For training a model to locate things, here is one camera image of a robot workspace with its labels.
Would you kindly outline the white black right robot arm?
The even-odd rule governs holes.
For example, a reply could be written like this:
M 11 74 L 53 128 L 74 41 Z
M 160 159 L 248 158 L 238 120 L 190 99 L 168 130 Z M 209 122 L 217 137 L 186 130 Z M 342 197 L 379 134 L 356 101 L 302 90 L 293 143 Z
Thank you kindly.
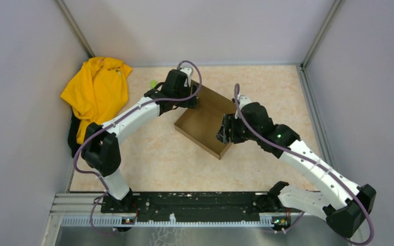
M 370 221 L 376 190 L 345 178 L 312 151 L 292 128 L 275 124 L 258 102 L 225 114 L 217 140 L 227 144 L 255 141 L 262 150 L 296 169 L 315 191 L 279 181 L 269 191 L 274 211 L 294 208 L 324 220 L 342 237 L 352 237 L 364 221 Z

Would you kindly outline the brown cardboard box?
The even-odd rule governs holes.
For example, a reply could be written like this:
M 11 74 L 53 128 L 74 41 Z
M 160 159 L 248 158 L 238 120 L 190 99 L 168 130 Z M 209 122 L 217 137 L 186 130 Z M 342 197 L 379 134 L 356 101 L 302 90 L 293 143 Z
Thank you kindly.
M 220 160 L 231 144 L 217 140 L 223 116 L 235 112 L 234 103 L 205 86 L 198 92 L 197 105 L 186 111 L 174 123 L 175 129 Z

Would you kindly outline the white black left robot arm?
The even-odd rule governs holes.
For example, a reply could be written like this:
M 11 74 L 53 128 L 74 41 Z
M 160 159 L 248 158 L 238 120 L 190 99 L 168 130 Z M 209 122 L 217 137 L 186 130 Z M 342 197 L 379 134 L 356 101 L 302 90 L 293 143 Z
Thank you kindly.
M 81 158 L 100 175 L 119 211 L 127 212 L 133 206 L 132 190 L 119 170 L 121 143 L 164 113 L 196 108 L 199 86 L 191 81 L 192 74 L 190 67 L 170 70 L 165 81 L 147 91 L 133 107 L 112 120 L 87 127 Z

